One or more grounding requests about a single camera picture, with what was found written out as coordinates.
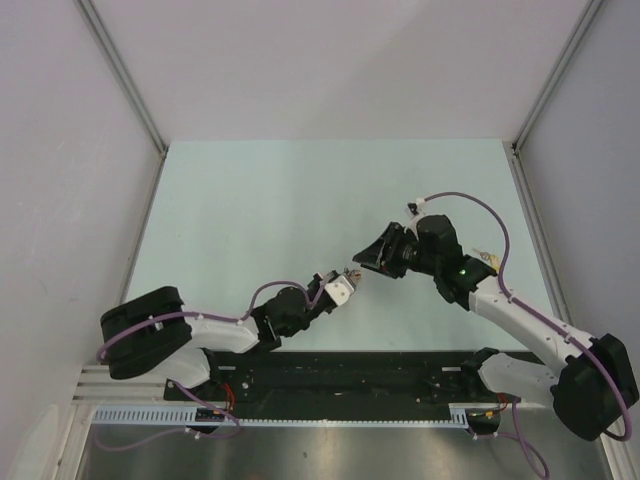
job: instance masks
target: small yellow object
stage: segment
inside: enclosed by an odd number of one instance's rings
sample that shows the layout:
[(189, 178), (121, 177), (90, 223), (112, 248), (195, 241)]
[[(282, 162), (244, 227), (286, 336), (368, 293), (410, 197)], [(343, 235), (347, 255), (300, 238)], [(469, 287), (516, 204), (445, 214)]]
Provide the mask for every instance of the small yellow object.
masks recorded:
[(362, 278), (362, 271), (361, 270), (348, 270), (345, 269), (345, 272), (347, 274), (347, 276), (351, 279), (351, 281), (353, 283), (358, 283), (360, 281), (360, 279)]
[(500, 265), (502, 264), (502, 260), (499, 256), (494, 255), (489, 252), (482, 252), (477, 248), (474, 248), (473, 251), (478, 254), (478, 256), (483, 259), (485, 262), (489, 262), (491, 268), (493, 268), (496, 272), (500, 271)]

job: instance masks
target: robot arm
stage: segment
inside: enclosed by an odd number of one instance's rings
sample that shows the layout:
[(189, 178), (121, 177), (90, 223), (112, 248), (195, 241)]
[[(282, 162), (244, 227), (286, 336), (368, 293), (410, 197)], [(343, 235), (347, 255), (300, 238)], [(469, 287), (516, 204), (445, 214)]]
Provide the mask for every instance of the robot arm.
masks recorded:
[[(542, 364), (524, 362), (485, 348), (462, 366), (493, 392), (510, 393), (553, 407), (576, 435), (594, 440), (621, 414), (612, 389), (573, 339), (584, 345), (606, 368), (628, 406), (638, 389), (624, 345), (612, 335), (593, 335), (549, 318), (542, 323), (505, 295), (495, 270), (463, 254), (455, 229), (444, 215), (424, 215), (409, 204), (407, 227), (392, 222), (368, 248), (353, 257), (363, 268), (391, 278), (408, 270), (432, 276), (449, 303), (495, 323), (529, 348)], [(557, 330), (566, 333), (562, 336)]]
[[(356, 278), (357, 271), (339, 274), (333, 270), (314, 275), (306, 289), (294, 282), (266, 284), (254, 294), (247, 314), (237, 319), (182, 311), (178, 290), (163, 287), (102, 316), (105, 344), (99, 360), (108, 360), (114, 379), (152, 373), (193, 388), (208, 381), (216, 370), (206, 351), (274, 350), (282, 344), (281, 337), (308, 329), (322, 313), (344, 305), (355, 293)], [(254, 307), (260, 291), (278, 284), (287, 286)]]

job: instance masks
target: metal corner post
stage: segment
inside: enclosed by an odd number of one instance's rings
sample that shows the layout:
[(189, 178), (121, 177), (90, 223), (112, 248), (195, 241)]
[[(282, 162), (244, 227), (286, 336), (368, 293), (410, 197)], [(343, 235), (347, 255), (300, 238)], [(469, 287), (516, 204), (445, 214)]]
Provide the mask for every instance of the metal corner post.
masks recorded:
[(516, 153), (519, 153), (522, 150), (522, 146), (527, 141), (529, 133), (531, 133), (531, 129), (536, 124), (536, 121), (544, 110), (545, 105), (549, 102), (553, 92), (564, 78), (567, 67), (582, 45), (587, 32), (593, 25), (598, 14), (602, 11), (602, 7), (607, 3), (607, 1), (608, 0), (589, 0), (589, 3), (584, 8), (582, 16), (571, 32), (571, 35), (569, 36), (569, 39), (567, 40), (567, 43), (565, 44), (560, 57), (551, 69), (551, 73), (547, 77), (547, 80), (545, 81), (542, 90), (538, 94), (533, 107), (529, 111), (522, 127), (516, 135), (516, 138), (512, 142)]
[(164, 158), (167, 153), (167, 144), (162, 139), (153, 118), (151, 118), (151, 115), (140, 96), (140, 92), (138, 91), (129, 70), (124, 64), (118, 49), (113, 43), (113, 40), (111, 39), (96, 6), (92, 0), (74, 0), (74, 2), (80, 11), (80, 14), (85, 19), (89, 30), (91, 30), (91, 33), (96, 39), (100, 50), (102, 50), (107, 63), (109, 63), (109, 66), (111, 67), (118, 84), (122, 88), (125, 97), (127, 97), (127, 100), (131, 104), (136, 116), (142, 123), (147, 135), (158, 151), (158, 155), (160, 158)]
[(521, 154), (507, 144), (505, 144), (505, 153), (509, 162), (509, 168), (511, 169), (511, 176), (513, 177), (516, 191), (518, 192), (518, 197), (520, 197), (520, 204), (522, 205), (522, 211), (527, 222), (527, 227), (529, 228), (529, 234), (533, 240), (533, 248), (538, 257), (540, 268), (542, 269), (542, 277), (547, 287), (551, 308), (553, 309), (554, 315), (558, 318), (569, 324), (573, 324), (562, 292), (558, 273), (553, 263), (549, 244), (544, 229), (542, 228), (542, 221), (540, 220), (540, 215), (538, 214), (527, 177), (522, 168)]

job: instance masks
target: reflective metal surface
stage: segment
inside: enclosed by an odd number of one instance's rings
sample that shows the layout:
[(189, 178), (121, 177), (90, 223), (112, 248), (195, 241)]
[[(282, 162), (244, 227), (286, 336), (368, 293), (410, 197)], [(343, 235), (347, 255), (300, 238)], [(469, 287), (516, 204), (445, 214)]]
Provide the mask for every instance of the reflective metal surface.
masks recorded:
[[(553, 479), (611, 479), (599, 442), (568, 432), (548, 411), (521, 412), (527, 439), (547, 460)], [(513, 431), (510, 414), (501, 429)], [(108, 453), (170, 427), (95, 425), (79, 479), (92, 480), (535, 480), (517, 443), (474, 442), (463, 430), (373, 428), (247, 428), (229, 440), (183, 433), (136, 449)]]

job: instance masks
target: cable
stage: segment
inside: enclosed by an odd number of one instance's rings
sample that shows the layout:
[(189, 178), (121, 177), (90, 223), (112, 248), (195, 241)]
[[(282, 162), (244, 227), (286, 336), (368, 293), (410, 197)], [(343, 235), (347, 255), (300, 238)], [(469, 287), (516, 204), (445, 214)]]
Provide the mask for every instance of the cable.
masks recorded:
[[(549, 477), (551, 476), (551, 474), (549, 472), (549, 466), (544, 461), (544, 459), (542, 458), (540, 453), (537, 450), (535, 450), (533, 448), (533, 446), (529, 442), (527, 442), (525, 440), (524, 435), (522, 435), (522, 432), (520, 430), (520, 417), (518, 416), (518, 408), (517, 408), (517, 405), (518, 405), (519, 402), (520, 402), (520, 399), (517, 398), (517, 397), (513, 399), (513, 402), (511, 402), (511, 413), (512, 413), (512, 416), (513, 416), (513, 428), (516, 431), (515, 437), (518, 439), (518, 442), (520, 442), (520, 446), (522, 447), (522, 451), (524, 452), (524, 456), (526, 457), (527, 462), (529, 462), (529, 465), (531, 466), (531, 469), (541, 479), (548, 480)], [(538, 460), (540, 460), (540, 463), (542, 464), (542, 468), (544, 468), (544, 472), (540, 472), (540, 470), (538, 470), (538, 467), (536, 466), (536, 463), (533, 460), (533, 457), (531, 456), (531, 452), (534, 452), (534, 454), (538, 457)]]
[(509, 290), (509, 288), (507, 287), (507, 285), (505, 283), (505, 280), (504, 280), (504, 271), (505, 271), (505, 267), (507, 266), (507, 260), (509, 259), (509, 253), (511, 252), (511, 239), (509, 237), (509, 232), (507, 230), (507, 226), (504, 223), (504, 221), (502, 220), (502, 218), (500, 217), (500, 215), (498, 215), (498, 212), (496, 212), (490, 205), (488, 205), (487, 203), (483, 202), (479, 198), (476, 198), (473, 195), (469, 195), (467, 193), (462, 193), (462, 192), (436, 193), (435, 195), (430, 195), (428, 197), (425, 197), (423, 200), (424, 200), (425, 203), (427, 203), (427, 202), (429, 202), (431, 200), (435, 200), (437, 198), (442, 198), (442, 197), (462, 197), (462, 198), (466, 198), (467, 200), (471, 200), (472, 202), (477, 203), (478, 205), (483, 207), (485, 210), (487, 210), (493, 216), (493, 218), (496, 219), (496, 221), (500, 225), (500, 228), (502, 230), (502, 234), (504, 235), (504, 254), (502, 255), (502, 264), (500, 265), (500, 270), (498, 271), (498, 284), (500, 285), (500, 290), (502, 290), (502, 293), (511, 302), (513, 302), (516, 305), (518, 305), (524, 311), (526, 311), (527, 313), (533, 315), (535, 318), (540, 320), (542, 323), (544, 323), (546, 326), (548, 326), (549, 328), (554, 330), (556, 333), (558, 333), (562, 337), (565, 337), (565, 338), (568, 337), (569, 342), (573, 346), (575, 346), (578, 350), (580, 350), (580, 352), (582, 352), (589, 359), (589, 361), (591, 361), (591, 363), (593, 363), (593, 365), (598, 369), (600, 374), (604, 377), (605, 381), (609, 385), (609, 388), (611, 388), (611, 391), (613, 392), (613, 395), (616, 398), (618, 406), (620, 407), (620, 413), (622, 415), (622, 420), (624, 422), (624, 434), (623, 435), (616, 435), (615, 433), (611, 433), (608, 430), (606, 430), (604, 433), (605, 433), (605, 435), (607, 435), (610, 438), (613, 438), (614, 440), (618, 440), (618, 441), (627, 441), (627, 440), (629, 440), (631, 438), (631, 435), (632, 435), (632, 432), (633, 432), (633, 429), (632, 429), (633, 427), (631, 425), (631, 416), (629, 414), (629, 409), (627, 408), (627, 405), (626, 405), (626, 403), (624, 401), (624, 398), (622, 398), (622, 394), (620, 393), (620, 390), (618, 389), (618, 386), (616, 385), (616, 382), (613, 380), (613, 378), (611, 378), (611, 375), (609, 374), (609, 372), (607, 372), (607, 369), (600, 362), (600, 360), (598, 360), (596, 358), (596, 356), (593, 353), (591, 353), (591, 351), (585, 345), (580, 343), (578, 340), (576, 340), (572, 336), (568, 336), (569, 334), (568, 334), (568, 332), (566, 330), (564, 330), (562, 327), (556, 325), (554, 322), (552, 322), (550, 319), (548, 319), (543, 313), (539, 312), (538, 310), (536, 310), (535, 308), (533, 308), (529, 304), (523, 302), (519, 298), (516, 298), (516, 297), (512, 296), (512, 293)]
[(322, 295), (322, 292), (324, 291), (324, 286), (328, 283), (329, 281), (329, 277), (325, 277), (321, 282), (320, 282), (320, 286), (318, 287), (318, 292), (316, 293), (316, 296), (313, 298), (313, 300), (311, 300), (309, 298), (309, 295), (307, 294), (307, 290), (305, 289), (305, 287), (303, 287), (302, 285), (300, 285), (297, 282), (292, 282), (289, 280), (276, 280), (274, 282), (269, 282), (269, 283), (265, 283), (264, 285), (262, 285), (261, 287), (258, 287), (258, 289), (254, 292), (253, 297), (251, 298), (251, 303), (249, 304), (249, 308), (247, 309), (247, 311), (245, 312), (244, 315), (242, 315), (239, 318), (234, 318), (234, 317), (225, 317), (222, 315), (215, 315), (212, 313), (201, 313), (201, 312), (172, 312), (172, 313), (165, 313), (164, 315), (158, 315), (157, 317), (151, 317), (148, 318), (147, 320), (144, 320), (140, 323), (136, 323), (135, 325), (129, 327), (129, 328), (125, 328), (124, 330), (122, 330), (121, 332), (117, 333), (116, 335), (114, 335), (113, 337), (111, 337), (109, 340), (107, 340), (104, 345), (102, 345), (99, 349), (98, 349), (98, 353), (96, 354), (96, 357), (98, 359), (99, 363), (102, 363), (105, 358), (106, 358), (106, 354), (107, 354), (107, 350), (109, 350), (109, 348), (111, 348), (112, 346), (114, 346), (116, 343), (118, 343), (120, 340), (122, 340), (123, 338), (128, 337), (129, 335), (132, 335), (135, 332), (138, 332), (144, 328), (147, 328), (149, 326), (155, 325), (156, 323), (160, 323), (160, 322), (166, 322), (167, 320), (173, 320), (174, 318), (205, 318), (207, 320), (218, 320), (221, 322), (231, 322), (231, 323), (237, 323), (237, 322), (244, 322), (246, 319), (248, 319), (251, 316), (251, 312), (253, 311), (256, 301), (258, 300), (258, 295), (260, 295), (260, 293), (270, 287), (275, 287), (276, 285), (288, 285), (291, 287), (295, 287), (299, 290), (302, 291), (302, 293), (304, 294), (304, 298), (307, 302), (307, 307), (308, 308), (313, 308), (316, 306), (316, 304), (318, 303), (318, 300), (320, 300), (320, 296)]
[(500, 407), (500, 410), (498, 410), (498, 413), (504, 412), (509, 407), (509, 400), (507, 400), (507, 397), (505, 396), (504, 393), (498, 394), (498, 400), (500, 401), (501, 405), (504, 404)]
[(98, 438), (98, 435), (96, 433), (93, 434), (93, 443), (96, 444), (96, 446), (100, 449), (100, 450), (104, 450), (105, 452), (126, 452), (128, 450), (133, 450), (134, 448), (138, 448), (141, 447), (142, 445), (145, 445), (149, 442), (152, 442), (160, 437), (164, 437), (165, 435), (172, 435), (174, 433), (185, 433), (186, 431), (189, 430), (185, 430), (184, 428), (170, 428), (168, 430), (163, 430), (161, 432), (158, 432), (154, 435), (150, 435), (147, 438), (143, 438), (142, 440), (135, 442), (135, 443), (131, 443), (129, 445), (122, 445), (122, 446), (117, 446), (117, 447), (112, 447), (110, 445), (105, 445), (104, 443), (102, 443), (102, 441)]
[[(253, 311), (256, 301), (258, 300), (258, 296), (260, 295), (260, 293), (263, 290), (266, 290), (267, 288), (270, 287), (274, 287), (276, 285), (288, 285), (291, 287), (295, 287), (299, 290), (302, 291), (302, 293), (304, 294), (306, 303), (307, 303), (307, 307), (308, 308), (313, 308), (316, 306), (316, 304), (318, 303), (318, 301), (320, 300), (320, 296), (322, 295), (322, 292), (324, 291), (324, 287), (325, 285), (328, 283), (329, 281), (329, 277), (325, 277), (321, 282), (320, 285), (318, 287), (318, 291), (315, 295), (315, 297), (313, 298), (313, 300), (311, 300), (309, 298), (309, 295), (307, 294), (307, 290), (305, 287), (303, 287), (301, 284), (297, 283), (297, 282), (292, 282), (289, 280), (276, 280), (273, 282), (268, 282), (265, 283), (264, 285), (260, 286), (253, 294), (253, 296), (251, 297), (251, 302), (249, 303), (249, 308), (247, 309), (247, 311), (245, 312), (245, 314), (239, 318), (233, 318), (233, 317), (225, 317), (222, 315), (215, 315), (215, 314), (211, 314), (211, 313), (201, 313), (201, 312), (172, 312), (172, 313), (167, 313), (164, 315), (158, 315), (157, 317), (151, 317), (148, 318), (147, 320), (144, 320), (140, 323), (137, 323), (129, 328), (124, 329), (123, 331), (117, 333), (116, 335), (114, 335), (113, 337), (111, 337), (109, 340), (107, 340), (99, 349), (98, 352), (96, 353), (96, 357), (99, 363), (102, 363), (105, 361), (106, 359), (106, 354), (107, 351), (109, 350), (109, 348), (111, 348), (113, 345), (115, 345), (116, 343), (118, 343), (120, 340), (128, 337), (129, 335), (132, 335), (135, 332), (138, 332), (144, 328), (147, 328), (151, 325), (155, 325), (156, 323), (160, 323), (160, 322), (165, 322), (167, 320), (173, 320), (174, 318), (204, 318), (207, 320), (218, 320), (218, 321), (223, 321), (223, 322), (243, 322), (244, 320), (248, 319), (251, 316), (251, 312)], [(200, 405), (203, 405), (204, 407), (210, 409), (210, 410), (214, 410), (216, 412), (221, 413), (224, 417), (226, 417), (227, 419), (231, 420), (235, 425), (236, 428), (229, 432), (229, 433), (224, 433), (224, 434), (214, 434), (214, 433), (203, 433), (203, 432), (197, 432), (196, 435), (196, 439), (202, 437), (207, 437), (207, 438), (229, 438), (232, 437), (234, 435), (237, 435), (240, 431), (240, 429), (242, 428), (240, 425), (240, 421), (234, 417), (231, 413), (216, 407), (215, 405), (208, 403), (204, 400), (199, 399), (198, 397), (196, 397), (195, 395), (193, 395), (189, 390), (187, 390), (184, 386), (182, 386), (179, 382), (176, 382), (175, 380), (173, 380), (173, 383), (178, 387), (178, 389), (180, 389), (180, 391), (187, 396), (188, 398), (190, 398), (191, 400), (193, 400), (194, 402), (199, 403)], [(226, 387), (223, 387), (226, 391), (227, 394), (231, 397), (231, 406), (230, 409), (233, 409), (235, 407), (235, 403), (236, 403), (236, 397), (235, 394), (233, 393), (233, 390), (231, 390), (231, 387), (228, 384), (225, 384)], [(186, 429), (182, 429), (182, 428), (172, 428), (172, 429), (168, 429), (168, 430), (163, 430), (162, 432), (158, 432), (154, 435), (151, 435), (150, 437), (147, 437), (143, 440), (140, 440), (138, 442), (135, 442), (131, 445), (123, 445), (123, 446), (118, 446), (118, 447), (111, 447), (109, 445), (105, 445), (103, 444), (100, 439), (98, 438), (97, 435), (94, 435), (94, 442), (95, 444), (101, 448), (102, 450), (108, 451), (108, 452), (124, 452), (127, 450), (131, 450), (137, 447), (140, 447), (142, 445), (145, 445), (157, 438), (163, 437), (165, 435), (170, 435), (170, 434), (174, 434), (174, 433), (179, 433), (179, 432), (192, 432), (193, 430), (190, 428), (186, 428)]]
[(107, 451), (107, 452), (126, 452), (128, 450), (133, 450), (135, 448), (141, 447), (143, 445), (146, 445), (149, 442), (152, 442), (160, 437), (164, 437), (165, 435), (172, 435), (174, 433), (194, 433), (195, 434), (195, 439), (197, 440), (200, 437), (206, 437), (206, 438), (230, 438), (233, 437), (235, 435), (237, 435), (238, 433), (240, 433), (240, 430), (242, 429), (242, 425), (240, 424), (240, 420), (238, 418), (236, 418), (235, 416), (233, 416), (231, 413), (216, 407), (215, 405), (206, 402), (204, 400), (199, 399), (198, 397), (196, 397), (193, 393), (191, 393), (189, 390), (187, 390), (185, 387), (183, 387), (180, 383), (176, 382), (175, 380), (173, 380), (173, 383), (176, 387), (178, 387), (178, 389), (186, 396), (188, 397), (190, 400), (193, 400), (194, 402), (199, 403), (200, 405), (208, 408), (209, 410), (212, 410), (216, 413), (220, 413), (222, 416), (224, 416), (226, 419), (231, 420), (231, 422), (234, 423), (235, 427), (231, 432), (228, 433), (204, 433), (204, 432), (200, 432), (197, 430), (193, 430), (189, 427), (185, 427), (185, 428), (170, 428), (168, 430), (163, 430), (161, 432), (155, 433), (147, 438), (143, 438), (142, 440), (138, 441), (138, 442), (134, 442), (131, 443), (129, 445), (121, 445), (121, 446), (117, 446), (117, 447), (112, 447), (110, 445), (105, 445), (104, 443), (102, 443), (102, 441), (98, 438), (97, 434), (93, 435), (93, 441), (96, 444), (96, 446), (98, 448), (100, 448), (101, 450)]
[(231, 394), (229, 393), (229, 390), (227, 390), (225, 385), (226, 384), (222, 384), (222, 385), (218, 385), (218, 386), (220, 388), (222, 388), (225, 391), (225, 393), (227, 394), (225, 402), (224, 402), (224, 409), (227, 410), (227, 411), (230, 411), (231, 410)]
[(231, 386), (228, 383), (223, 383), (222, 387), (227, 391), (227, 393), (231, 397), (231, 407), (229, 408), (229, 410), (233, 410), (234, 407), (236, 406), (236, 395), (235, 393), (233, 393), (233, 390), (231, 389)]
[[(512, 411), (512, 414), (513, 414), (513, 425), (514, 425), (514, 428), (516, 430), (516, 434), (495, 432), (495, 433), (489, 433), (489, 434), (486, 434), (486, 435), (479, 435), (476, 432), (474, 432), (471, 427), (469, 427), (467, 431), (471, 435), (473, 435), (473, 439), (474, 440), (491, 440), (491, 439), (494, 439), (494, 438), (508, 438), (509, 440), (513, 440), (515, 442), (518, 442), (520, 444), (520, 447), (522, 448), (522, 451), (524, 452), (525, 458), (527, 459), (527, 463), (529, 463), (529, 466), (534, 471), (534, 473), (541, 480), (549, 480), (551, 478), (551, 471), (549, 470), (549, 465), (545, 461), (545, 459), (542, 456), (542, 454), (538, 451), (538, 449), (536, 447), (534, 447), (531, 443), (529, 443), (524, 438), (524, 436), (522, 435), (522, 433), (520, 431), (520, 418), (518, 416), (518, 411), (517, 411), (517, 407), (516, 407), (518, 402), (520, 402), (520, 399), (519, 398), (514, 398), (514, 400), (512, 402), (512, 407), (511, 407), (511, 411)], [(538, 462), (540, 463), (540, 465), (542, 465), (542, 469), (544, 470), (544, 472), (541, 472), (538, 469), (538, 467), (536, 466), (535, 461), (534, 461), (534, 459), (532, 457), (532, 454), (538, 459)]]

